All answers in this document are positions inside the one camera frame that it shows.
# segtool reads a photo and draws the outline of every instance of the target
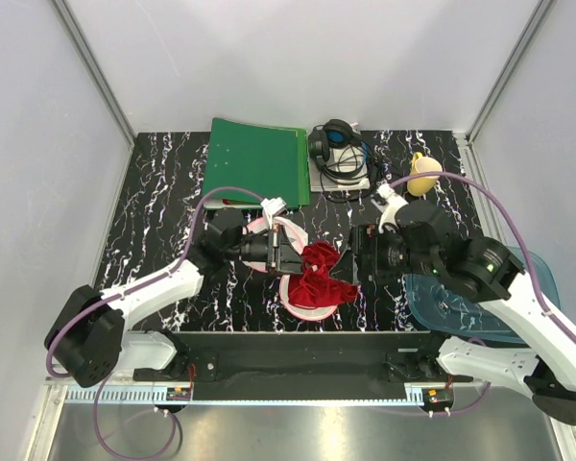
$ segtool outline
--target mug handle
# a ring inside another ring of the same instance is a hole
[[[419,158],[423,158],[424,155],[422,154],[422,152],[416,152],[414,154],[414,156],[412,157],[412,168],[414,168],[414,163],[416,163],[416,160],[418,160]]]

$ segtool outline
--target green folder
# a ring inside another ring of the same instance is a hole
[[[305,129],[213,119],[203,194],[233,185],[265,198],[281,197],[288,207],[296,208],[309,205],[308,175]],[[219,207],[222,201],[253,204],[250,196],[240,192],[225,192],[213,199],[214,205],[208,207]]]

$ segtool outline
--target marble countertop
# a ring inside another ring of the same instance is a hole
[[[437,159],[445,171],[464,173],[452,132],[363,132],[393,167],[386,177],[409,173],[415,152]],[[201,198],[209,133],[142,133],[113,217],[95,285],[99,289],[143,277],[180,255]],[[426,200],[441,206],[463,235],[482,234],[467,186],[441,178]],[[248,220],[260,211],[244,211]],[[341,247],[350,226],[375,222],[369,200],[334,204],[312,194],[311,204],[287,217],[318,239]],[[169,305],[143,321],[145,329],[175,331],[389,331],[413,329],[401,278],[386,286],[364,283],[355,303],[339,306],[321,322],[293,317],[279,300],[279,278],[230,263],[196,298]]]

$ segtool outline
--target red cloth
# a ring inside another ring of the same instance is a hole
[[[290,276],[288,300],[304,308],[326,307],[356,301],[358,288],[344,281],[331,279],[328,271],[339,261],[339,253],[326,242],[305,247],[303,275]]]

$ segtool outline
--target white wall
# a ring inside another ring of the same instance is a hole
[[[537,0],[69,0],[138,132],[465,131]]]
[[[0,0],[0,460],[21,459],[44,336],[90,282],[129,157],[50,7]]]
[[[576,0],[557,3],[475,145],[576,323]]]

